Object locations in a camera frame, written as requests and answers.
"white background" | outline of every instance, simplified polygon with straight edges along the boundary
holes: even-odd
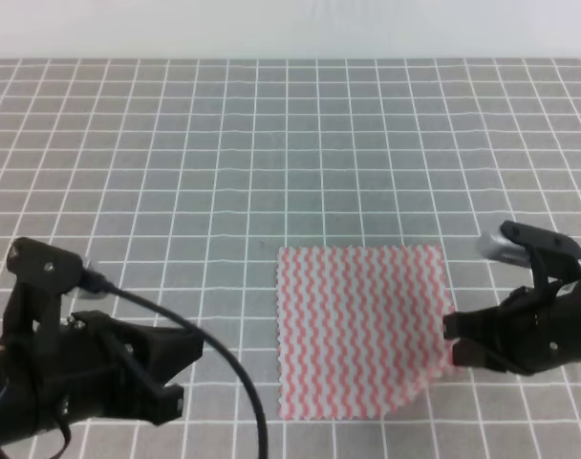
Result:
[[[581,55],[581,0],[0,0],[0,56]]]

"pink and white cloth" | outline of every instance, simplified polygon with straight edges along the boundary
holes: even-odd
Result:
[[[278,252],[280,415],[371,418],[451,368],[440,247]]]

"black bracket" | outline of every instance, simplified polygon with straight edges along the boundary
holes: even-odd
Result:
[[[21,237],[12,243],[6,266],[16,275],[16,283],[4,312],[0,344],[15,334],[34,334],[34,353],[51,355],[59,343],[61,296],[79,285],[84,273],[82,259],[70,251]]]
[[[500,231],[526,249],[536,291],[544,291],[549,278],[563,285],[581,279],[581,247],[567,235],[509,220],[503,222]]]

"gray grid mat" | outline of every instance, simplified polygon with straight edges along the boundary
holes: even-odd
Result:
[[[0,316],[13,237],[88,253],[237,352],[272,458],[581,458],[581,366],[463,373],[383,420],[276,416],[278,247],[443,244],[469,310],[530,282],[475,253],[506,218],[581,243],[581,60],[0,60]],[[65,307],[163,324],[113,299]],[[67,457],[254,457],[221,361],[178,381],[183,420],[83,423]],[[53,438],[8,450],[44,457]]]

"white grid line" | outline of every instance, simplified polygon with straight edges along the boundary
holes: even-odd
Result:
[[[259,67],[258,67],[258,61],[257,61],[257,67],[256,67],[256,75],[257,78],[259,76]],[[258,97],[258,87],[255,90],[255,95],[254,95],[254,112],[256,113],[256,102],[257,102],[257,97]],[[249,173],[249,177],[248,177],[248,201],[247,201],[247,208],[250,209],[250,198],[251,198],[251,191],[252,191],[252,166],[254,165],[254,127],[256,126],[256,115],[254,115],[253,119],[252,119],[252,140],[251,140],[251,144],[253,146],[252,150],[250,151],[250,173]],[[244,246],[244,279],[242,282],[242,308],[240,311],[240,337],[239,337],[239,341],[240,341],[240,347],[238,350],[238,360],[242,361],[242,352],[244,350],[244,323],[245,323],[245,313],[246,313],[246,284],[247,284],[247,271],[248,271],[248,244],[249,244],[249,239],[248,239],[248,234],[250,232],[250,212],[247,213],[247,218],[246,218],[246,238],[245,238],[245,246]],[[239,379],[236,378],[236,382],[235,382],[235,408],[234,408],[234,414],[233,414],[233,419],[235,421],[238,420],[238,414],[240,411],[240,389],[242,388],[242,385],[240,384]],[[236,457],[236,451],[237,451],[237,423],[233,425],[233,448],[232,448],[232,454],[231,454],[231,459],[235,459]]]
[[[405,67],[405,73],[409,77],[409,69],[407,67]],[[416,113],[416,104],[414,103],[413,100],[412,100],[412,104],[414,106],[414,112]],[[418,115],[416,115],[416,124],[419,125]],[[421,134],[420,131],[419,131],[419,138],[420,138],[420,146],[423,147],[422,134]],[[422,150],[422,160],[424,161],[424,166],[425,167],[428,167],[428,162],[426,161],[426,153],[424,152],[424,150]],[[447,273],[447,278],[448,278],[448,282],[450,284],[450,287],[453,287],[452,274],[450,272],[449,262],[447,261],[447,250],[445,248],[445,245],[443,244],[443,237],[441,236],[442,235],[442,231],[441,231],[440,217],[439,217],[439,215],[437,213],[437,204],[435,202],[435,195],[434,195],[434,193],[432,191],[432,188],[433,187],[431,185],[431,178],[430,178],[429,174],[426,174],[426,177],[427,177],[427,181],[428,181],[428,187],[429,187],[429,189],[431,189],[431,203],[433,205],[433,209],[435,210],[435,221],[437,222],[437,228],[439,230],[440,242],[441,242],[441,250],[443,251],[443,258],[444,258],[444,261],[445,261],[445,270],[446,270],[446,273]],[[458,302],[456,300],[456,295],[455,295],[454,289],[451,288],[449,290],[449,292],[452,295],[452,299],[454,301],[454,304],[455,305],[458,304]],[[427,394],[427,403],[428,403],[428,406],[429,406],[429,414],[432,416],[432,414],[433,414],[432,413],[432,408],[430,407],[430,405],[431,405],[431,401],[430,401],[430,391],[428,389],[426,391],[426,394]],[[481,415],[480,410],[479,410],[479,403],[478,403],[478,400],[477,400],[477,394],[475,393],[475,389],[474,389],[474,396],[476,397],[476,407],[478,407],[478,422],[479,422],[480,430],[481,430],[481,433],[482,433],[482,440],[484,442],[485,459],[490,459],[490,452],[489,452],[489,449],[488,449],[488,443],[487,443],[486,438],[485,438],[484,424],[483,424],[483,421],[482,421],[482,415]],[[434,448],[438,448],[439,447],[439,442],[437,441],[437,433],[436,432],[433,433],[433,446],[434,446]]]
[[[138,75],[138,68],[136,68],[136,71],[134,72],[134,82],[131,85],[130,95],[133,93],[133,90],[135,88],[135,83],[136,83],[136,77],[137,77],[137,75]],[[123,118],[121,120],[121,127],[125,124],[125,121],[127,119],[127,111],[128,111],[128,109],[129,109],[129,99],[127,100],[127,103],[125,104],[125,113],[123,114]],[[120,143],[120,134],[118,134],[118,136],[117,136],[116,147],[118,147],[119,143]],[[100,201],[99,201],[99,204],[98,204],[98,210],[99,211],[101,211],[101,206],[103,205],[103,200],[104,200],[104,196],[105,196],[105,189],[106,189],[106,187],[107,187],[107,185],[109,183],[110,177],[112,175],[112,168],[113,168],[114,159],[116,157],[116,154],[117,154],[117,150],[115,149],[113,151],[113,154],[112,154],[112,161],[110,162],[110,170],[108,171],[108,174],[106,176],[106,184],[104,186],[104,191],[101,193],[101,198],[100,198]],[[139,202],[139,204],[140,204],[140,197],[141,197],[141,194],[139,193],[139,195],[138,195],[138,202]],[[136,214],[134,216],[134,218],[133,218],[132,228],[131,228],[131,232],[129,234],[129,240],[127,242],[127,250],[125,252],[125,263],[122,265],[121,272],[120,272],[120,277],[119,277],[119,280],[118,280],[119,286],[122,286],[122,281],[123,281],[123,278],[125,276],[126,261],[127,261],[128,257],[129,257],[129,250],[131,248],[131,236],[133,235],[137,218],[138,218],[138,215]],[[90,249],[92,247],[93,240],[94,240],[94,237],[93,236],[95,235],[95,231],[97,230],[97,222],[98,222],[98,220],[99,220],[99,214],[96,216],[95,222],[93,223],[93,228],[92,228],[92,231],[91,231],[91,237],[89,238],[89,243],[88,243],[88,246],[87,246],[87,253],[90,252]],[[74,307],[75,307],[75,302],[73,302],[73,304],[71,305],[70,312],[73,310]],[[117,312],[117,307],[118,307],[118,298],[115,298],[114,306],[113,306],[113,310],[112,310],[112,314],[111,314],[112,317],[115,316],[115,314]],[[82,439],[82,445],[80,447],[80,453],[78,455],[78,458],[79,459],[84,459],[84,455],[85,455],[86,450],[87,450],[87,439],[89,437],[89,431],[90,431],[90,428],[91,428],[90,421],[91,420],[87,421],[87,425],[85,427],[84,436],[83,436],[83,439]],[[134,432],[134,440],[132,442],[132,449],[130,451],[130,454],[133,454],[133,451],[134,451],[134,448],[135,448],[133,445],[134,445],[134,443],[135,443],[136,440],[137,440],[137,438],[136,438],[136,432]]]

